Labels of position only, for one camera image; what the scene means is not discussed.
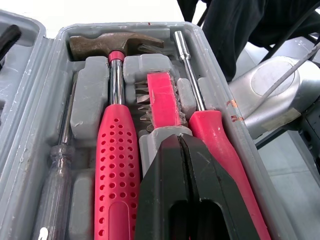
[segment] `screwdriver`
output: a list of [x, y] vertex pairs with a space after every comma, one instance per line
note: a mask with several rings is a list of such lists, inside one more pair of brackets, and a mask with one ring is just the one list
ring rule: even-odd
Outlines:
[[133, 240], [140, 187], [137, 135], [125, 106], [124, 54], [112, 51], [110, 105], [98, 131], [95, 163], [95, 240]]
[[71, 161], [75, 149], [70, 145], [70, 117], [74, 102], [77, 74], [64, 111], [58, 145], [51, 148], [52, 165], [43, 185], [33, 240], [65, 239], [71, 192]]
[[189, 120], [192, 134], [205, 143], [213, 157], [235, 181], [260, 239], [270, 240], [267, 226], [249, 184], [246, 172], [224, 131], [221, 112], [218, 110], [206, 110], [197, 78], [191, 66], [191, 55], [182, 32], [176, 31], [173, 34], [173, 39], [179, 60], [184, 64], [196, 101], [197, 111], [194, 112]]

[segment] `clear plastic screwdriver handle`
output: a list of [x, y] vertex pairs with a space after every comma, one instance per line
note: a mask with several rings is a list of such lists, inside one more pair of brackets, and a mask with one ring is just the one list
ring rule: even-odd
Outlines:
[[34, 240], [39, 239], [43, 228], [48, 231], [46, 240], [65, 239], [72, 183], [70, 164], [74, 152], [69, 145], [57, 145], [51, 149], [52, 165], [42, 189]]

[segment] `hammer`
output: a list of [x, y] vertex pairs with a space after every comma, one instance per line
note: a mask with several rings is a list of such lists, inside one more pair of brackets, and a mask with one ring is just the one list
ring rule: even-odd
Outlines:
[[137, 135], [125, 106], [125, 55], [153, 53], [164, 41], [132, 32], [105, 33], [94, 39], [72, 36], [74, 60], [106, 56], [110, 63], [110, 105], [105, 109], [96, 143], [94, 239], [133, 240], [140, 187]]
[[110, 99], [109, 103], [124, 104], [123, 61], [125, 56], [155, 53], [152, 48], [164, 47], [164, 41], [148, 35], [134, 32], [110, 32], [97, 38], [72, 36], [70, 50], [75, 61], [84, 61], [91, 56], [105, 56], [110, 64]]

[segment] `red grip with holes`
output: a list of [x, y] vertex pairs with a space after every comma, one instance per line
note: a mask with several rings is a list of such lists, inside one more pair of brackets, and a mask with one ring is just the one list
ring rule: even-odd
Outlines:
[[246, 172], [236, 150], [225, 134], [221, 112], [215, 110], [196, 111], [190, 118], [189, 127], [192, 134], [205, 143], [212, 156], [235, 181], [260, 239], [270, 240], [267, 226]]
[[95, 240], [134, 239], [139, 186], [137, 135], [130, 111], [110, 105], [96, 143]]

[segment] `gray floor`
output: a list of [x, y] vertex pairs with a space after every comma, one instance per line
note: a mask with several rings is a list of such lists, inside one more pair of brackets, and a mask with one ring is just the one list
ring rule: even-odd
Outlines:
[[[197, 23], [206, 6], [199, 1], [193, 23]], [[300, 59], [313, 44], [303, 37], [287, 41], [275, 56]], [[252, 69], [267, 50], [248, 43], [236, 66], [235, 78]], [[320, 53], [314, 58], [320, 62]], [[297, 132], [286, 132], [259, 150], [299, 240], [320, 239], [320, 177], [311, 154]]]

